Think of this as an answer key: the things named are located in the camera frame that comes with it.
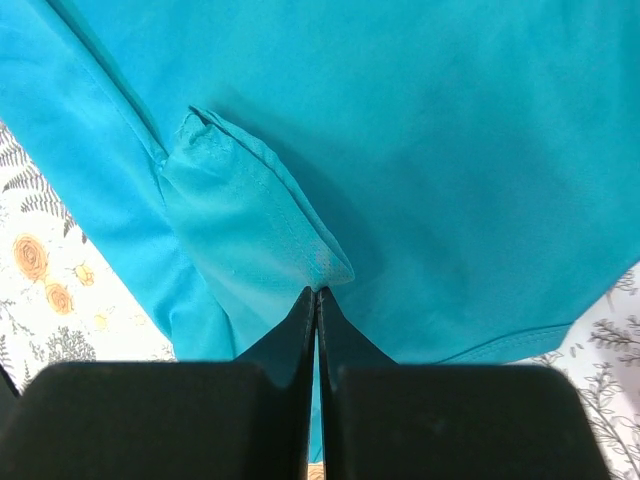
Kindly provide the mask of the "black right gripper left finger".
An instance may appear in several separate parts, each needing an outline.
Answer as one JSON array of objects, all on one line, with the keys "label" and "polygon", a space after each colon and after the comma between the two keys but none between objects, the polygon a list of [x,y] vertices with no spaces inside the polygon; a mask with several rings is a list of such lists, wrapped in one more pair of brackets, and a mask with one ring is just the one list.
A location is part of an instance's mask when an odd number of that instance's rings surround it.
[{"label": "black right gripper left finger", "polygon": [[228,362],[58,363],[1,432],[5,479],[303,479],[315,295]]}]

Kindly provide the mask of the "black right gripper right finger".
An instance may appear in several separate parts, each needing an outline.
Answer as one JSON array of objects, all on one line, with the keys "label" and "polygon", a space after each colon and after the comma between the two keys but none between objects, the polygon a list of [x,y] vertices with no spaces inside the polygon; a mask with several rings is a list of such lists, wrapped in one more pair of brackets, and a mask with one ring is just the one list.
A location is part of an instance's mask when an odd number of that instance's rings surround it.
[{"label": "black right gripper right finger", "polygon": [[399,364],[317,296],[329,479],[605,479],[575,388],[535,365]]}]

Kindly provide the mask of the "teal t shirt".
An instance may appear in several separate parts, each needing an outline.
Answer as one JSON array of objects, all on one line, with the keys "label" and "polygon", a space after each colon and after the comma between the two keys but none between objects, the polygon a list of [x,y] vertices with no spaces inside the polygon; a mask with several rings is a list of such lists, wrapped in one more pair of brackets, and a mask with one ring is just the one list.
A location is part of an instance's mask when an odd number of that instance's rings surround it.
[{"label": "teal t shirt", "polygon": [[635,1],[5,1],[1,117],[181,360],[326,286],[507,363],[639,259]]}]

